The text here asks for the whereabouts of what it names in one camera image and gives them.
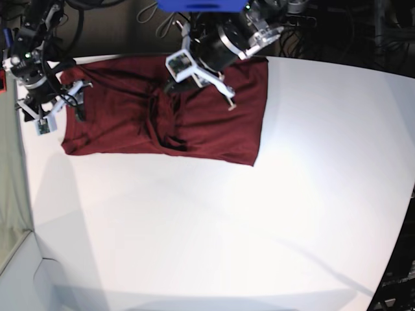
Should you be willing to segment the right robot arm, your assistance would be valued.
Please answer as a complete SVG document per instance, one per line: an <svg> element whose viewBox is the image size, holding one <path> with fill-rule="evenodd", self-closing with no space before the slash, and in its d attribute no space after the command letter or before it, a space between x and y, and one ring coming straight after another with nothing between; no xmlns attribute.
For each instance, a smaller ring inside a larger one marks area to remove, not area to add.
<svg viewBox="0 0 415 311"><path fill-rule="evenodd" d="M26 121L43 123L62 106L73 109L79 121L86 120L79 96L90 84L81 81L76 87L74 82L62 84L57 78L58 73L77 65L54 35L65 15L64 7L65 1L30 1L3 60L4 71L27 90L26 97L15 104Z"/></svg>

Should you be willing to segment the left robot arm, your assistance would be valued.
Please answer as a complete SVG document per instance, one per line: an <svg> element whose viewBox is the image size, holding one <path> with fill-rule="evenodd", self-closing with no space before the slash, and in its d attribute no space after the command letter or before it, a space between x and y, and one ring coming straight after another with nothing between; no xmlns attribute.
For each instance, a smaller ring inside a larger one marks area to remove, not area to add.
<svg viewBox="0 0 415 311"><path fill-rule="evenodd" d="M189 21L176 22L182 36L179 51L165 60L170 79L164 92L182 93L214 86L236 107L235 90L225 84L224 70L248 60L278 41L289 17L305 11L307 1L248 1L240 12L192 13Z"/></svg>

